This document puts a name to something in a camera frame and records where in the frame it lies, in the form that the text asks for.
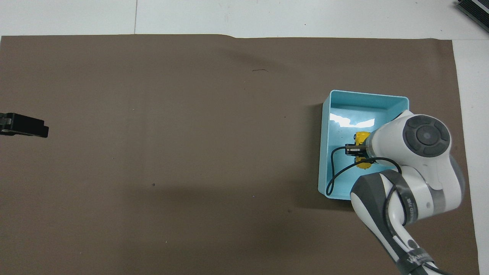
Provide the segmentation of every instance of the gray circular joint cap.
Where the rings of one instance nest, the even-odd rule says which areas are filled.
[[[402,131],[406,146],[416,155],[433,158],[448,149],[450,134],[439,120],[417,115],[406,121]]]

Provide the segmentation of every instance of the yellow object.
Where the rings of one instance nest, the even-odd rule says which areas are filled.
[[[355,145],[361,145],[363,142],[365,142],[365,140],[367,139],[367,137],[370,135],[370,132],[357,132],[355,134]],[[365,158],[364,157],[355,157],[355,162],[357,161],[360,161],[360,160],[364,160]],[[357,164],[356,165],[358,168],[361,168],[361,169],[368,169],[370,168],[370,166],[372,166],[371,163],[368,163],[368,162],[364,162],[364,163],[360,163],[360,164]]]

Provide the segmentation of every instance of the black strap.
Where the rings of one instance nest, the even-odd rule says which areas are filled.
[[[412,224],[418,219],[418,205],[416,204],[416,200],[414,199],[411,188],[409,188],[406,180],[402,177],[402,175],[396,171],[385,170],[382,171],[381,174],[383,174],[390,182],[392,182],[392,185],[396,187],[396,190],[399,193],[405,214],[403,226],[405,226],[406,224]]]
[[[422,248],[415,248],[402,255],[396,262],[402,275],[408,275],[424,263],[433,262],[431,256]]]

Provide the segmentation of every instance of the brown table surface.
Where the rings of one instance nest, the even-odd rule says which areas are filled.
[[[2,274],[397,274],[348,201],[317,191],[321,104],[409,97],[467,178],[451,41],[220,35],[2,37]],[[408,231],[478,274],[468,184]]]

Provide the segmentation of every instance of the white surface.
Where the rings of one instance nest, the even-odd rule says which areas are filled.
[[[467,154],[470,196],[475,236],[479,251],[479,270],[489,274],[489,40],[453,41],[462,106],[465,151]]]
[[[0,35],[134,33],[135,0],[0,0]]]
[[[450,0],[138,0],[136,33],[489,39]]]
[[[489,34],[454,5],[454,0],[0,0],[0,35],[218,33],[455,40],[479,265],[485,275],[489,184],[487,157],[481,152],[489,147],[484,140],[489,136]]]

